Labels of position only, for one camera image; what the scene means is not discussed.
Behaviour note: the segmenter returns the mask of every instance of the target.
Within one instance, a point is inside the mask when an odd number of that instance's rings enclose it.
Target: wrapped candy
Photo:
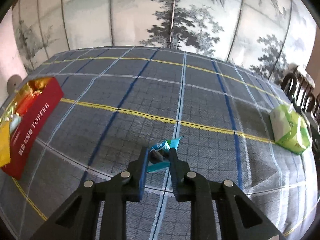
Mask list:
[[[37,100],[49,78],[28,81],[15,95],[0,118],[0,167],[10,163],[10,138],[24,114]]]
[[[36,101],[37,97],[41,94],[41,91],[35,91],[33,93],[27,94],[18,104],[16,108],[16,113],[20,116],[23,116],[30,106],[32,106],[33,102]]]
[[[149,160],[151,165],[147,168],[147,173],[165,170],[170,166],[169,150],[175,148],[177,150],[180,139],[163,140],[153,145],[149,150]]]

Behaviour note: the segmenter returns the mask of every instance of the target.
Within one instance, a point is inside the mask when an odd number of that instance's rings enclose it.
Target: wall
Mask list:
[[[278,82],[307,65],[316,23],[301,0],[19,0],[17,45],[29,71],[54,53],[157,46],[233,62]]]
[[[310,56],[306,71],[315,81],[313,94],[317,96],[320,93],[320,29],[317,27],[315,44]]]
[[[12,26],[12,8],[9,9],[0,23],[0,106],[6,100],[7,81],[12,75],[19,75],[22,79],[27,72],[21,61]]]

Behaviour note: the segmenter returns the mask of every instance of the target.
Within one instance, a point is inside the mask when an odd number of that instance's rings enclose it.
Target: metal screw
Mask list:
[[[128,172],[128,171],[123,171],[123,172],[121,172],[120,176],[121,176],[122,178],[128,178],[128,177],[131,176],[131,174],[130,174],[130,172]]]
[[[227,187],[232,187],[233,186],[233,182],[230,179],[227,179],[223,182],[223,184]]]
[[[93,186],[93,181],[92,180],[86,180],[83,184],[85,187],[92,187]]]
[[[187,177],[188,178],[195,178],[197,176],[197,174],[194,171],[189,171],[187,173]]]

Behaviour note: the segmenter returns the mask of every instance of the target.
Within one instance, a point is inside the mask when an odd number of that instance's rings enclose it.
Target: blue stripe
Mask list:
[[[273,95],[275,96],[275,98],[277,99],[277,102],[278,102],[279,104],[282,104],[282,102],[278,99],[278,96],[279,96],[279,95],[277,95],[277,94],[274,93],[274,91],[273,91],[273,89],[272,89],[272,87],[271,87],[271,84],[268,84],[268,82],[266,82],[266,84],[267,84],[268,88],[270,88],[272,94],[273,94]]]
[[[124,97],[121,99],[120,103],[118,104],[117,108],[120,108],[120,107],[122,106],[122,104],[124,103],[124,101],[127,99],[127,97],[128,97],[128,95],[129,95],[129,93],[131,92],[134,84],[135,84],[136,81],[138,80],[138,77],[140,77],[140,76],[142,75],[143,71],[144,71],[144,70],[146,69],[146,67],[149,65],[150,61],[153,59],[153,57],[154,57],[155,54],[158,52],[158,50],[159,50],[159,48],[153,53],[153,55],[151,56],[151,58],[147,61],[147,63],[144,65],[144,67],[143,67],[143,68],[141,69],[141,71],[139,72],[138,76],[132,81],[132,83],[130,84],[129,88],[127,89],[127,92],[125,93]],[[91,165],[92,165],[93,160],[95,159],[95,157],[96,157],[96,155],[97,155],[97,153],[98,153],[98,151],[99,151],[99,149],[100,149],[100,147],[101,147],[101,144],[102,144],[103,140],[105,139],[105,137],[106,137],[106,135],[107,135],[107,133],[108,133],[108,130],[109,130],[109,128],[111,127],[111,125],[112,125],[114,119],[116,118],[117,114],[118,114],[118,111],[113,112],[112,116],[110,117],[110,120],[109,120],[109,122],[107,123],[107,126],[105,127],[105,129],[103,130],[103,132],[102,132],[102,134],[101,134],[101,136],[100,136],[100,138],[99,138],[99,140],[98,140],[97,145],[96,145],[95,148],[93,149],[93,152],[92,152],[92,154],[91,154],[91,156],[90,156],[90,159],[89,159],[89,161],[88,161],[88,166],[91,166]],[[86,179],[86,177],[87,177],[87,174],[88,174],[88,172],[85,171],[84,174],[83,174],[83,176],[82,176],[82,179],[81,179],[81,182],[80,182],[80,183],[82,183],[82,182],[85,181],[85,179]]]
[[[257,77],[255,77],[255,78],[256,78],[257,82],[259,83],[260,87],[264,90],[263,86],[262,86],[261,83],[259,82],[259,79],[257,79]],[[272,101],[271,101],[270,96],[269,96],[268,94],[267,94],[267,96],[268,96],[268,98],[269,98],[270,103],[272,104],[272,107],[275,107],[274,104],[273,104]]]
[[[224,86],[222,84],[222,80],[220,78],[220,75],[218,74],[218,69],[217,66],[215,65],[215,62],[211,59],[213,68],[215,70],[215,72],[217,73],[217,77],[218,77],[218,81],[220,83],[221,89],[222,91],[225,93],[224,98],[226,100],[226,105],[228,108],[228,113],[229,113],[229,117],[231,120],[231,127],[234,131],[236,131],[236,122],[233,116],[233,112],[232,112],[232,108],[230,106],[230,101],[229,101],[229,97],[226,95],[226,91],[224,89]],[[238,186],[239,188],[242,190],[242,169],[241,169],[241,158],[240,158],[240,143],[239,143],[239,137],[237,134],[233,134],[234,136],[234,140],[235,140],[235,150],[236,150],[236,163],[237,163],[237,171],[238,171]]]
[[[76,71],[76,73],[79,73],[79,71],[81,70],[81,69],[83,69],[85,66],[87,66],[91,61],[93,61],[96,57],[99,57],[102,53],[104,53],[104,52],[106,52],[107,50],[109,50],[109,49],[106,49],[106,50],[104,50],[103,52],[101,52],[100,54],[98,54],[97,56],[95,56],[94,58],[92,58],[92,59],[90,59],[87,63],[85,63],[81,68],[79,68],[77,71]],[[69,77],[70,76],[68,76],[65,80],[64,80],[64,82],[62,83],[62,85],[61,85],[61,87],[67,82],[67,80],[69,79]]]

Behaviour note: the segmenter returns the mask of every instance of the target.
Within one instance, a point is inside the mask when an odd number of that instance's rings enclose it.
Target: table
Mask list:
[[[289,100],[255,73],[183,51],[103,47],[56,54],[28,79],[42,76],[55,76],[64,97],[22,179],[0,177],[2,217],[22,239],[81,179],[108,180],[142,146],[180,136],[180,160],[210,180],[233,180],[288,239],[313,221],[312,152],[300,157],[274,143],[269,112]],[[189,239],[189,208],[175,201],[168,171],[148,174],[143,200],[127,206],[127,238]]]

